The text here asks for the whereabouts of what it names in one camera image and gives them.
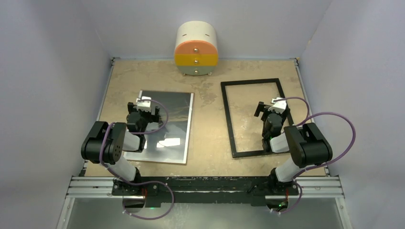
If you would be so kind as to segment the glossy photo print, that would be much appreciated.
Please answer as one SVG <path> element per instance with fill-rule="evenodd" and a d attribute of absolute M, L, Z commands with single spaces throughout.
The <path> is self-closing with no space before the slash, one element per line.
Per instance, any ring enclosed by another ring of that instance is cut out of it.
<path fill-rule="evenodd" d="M 141 90 L 139 98 L 150 98 L 162 103 L 169 112 L 165 127 L 146 135 L 142 152 L 124 152 L 132 161 L 185 164 L 190 138 L 194 93 Z"/>

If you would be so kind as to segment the black wooden picture frame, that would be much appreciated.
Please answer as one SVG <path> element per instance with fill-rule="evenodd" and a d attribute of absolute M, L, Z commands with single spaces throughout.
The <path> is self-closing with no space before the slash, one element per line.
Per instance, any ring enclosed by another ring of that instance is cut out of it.
<path fill-rule="evenodd" d="M 225 112 L 225 117 L 226 117 L 227 130 L 228 130 L 228 135 L 229 135 L 229 142 L 230 142 L 230 147 L 231 147 L 232 158 L 266 156 L 266 155 L 274 154 L 273 152 L 265 152 L 264 150 L 246 151 L 246 152 L 237 152 L 237 150 L 236 150 L 236 144 L 235 144 L 235 139 L 234 139 L 234 132 L 233 132 L 233 127 L 232 127 L 228 98 L 227 98 L 227 94 L 226 94 L 226 86 L 259 84 L 259 83 L 275 83 L 277 85 L 277 90 L 278 90 L 279 94 L 281 95 L 281 97 L 285 97 L 280 80 L 278 78 L 226 81 L 226 82 L 220 83 L 223 102 L 224 102 L 224 112 Z"/>

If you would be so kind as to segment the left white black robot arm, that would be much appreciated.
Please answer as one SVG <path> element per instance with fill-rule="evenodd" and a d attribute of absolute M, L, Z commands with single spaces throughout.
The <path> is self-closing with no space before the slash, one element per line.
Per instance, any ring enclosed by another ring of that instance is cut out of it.
<path fill-rule="evenodd" d="M 161 121 L 160 108 L 152 107 L 151 101 L 141 100 L 136 104 L 128 103 L 126 122 L 108 123 L 96 121 L 81 146 L 81 156 L 93 164 L 100 164 L 113 176 L 124 182 L 124 189 L 130 195 L 142 190 L 139 170 L 124 158 L 123 152 L 141 153 L 146 143 L 149 124 L 155 123 L 158 130 Z"/>

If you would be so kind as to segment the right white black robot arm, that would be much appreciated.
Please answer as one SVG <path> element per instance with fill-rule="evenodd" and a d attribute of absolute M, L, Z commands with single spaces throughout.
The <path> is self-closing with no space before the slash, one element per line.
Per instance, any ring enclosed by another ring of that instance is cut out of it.
<path fill-rule="evenodd" d="M 310 166 L 319 166 L 332 159 L 330 144 L 315 123 L 284 127 L 289 114 L 287 103 L 280 98 L 273 105 L 259 102 L 254 116 L 262 114 L 262 147 L 265 153 L 290 153 L 288 160 L 271 170 L 268 188 L 280 194 L 292 185 L 294 176 Z"/>

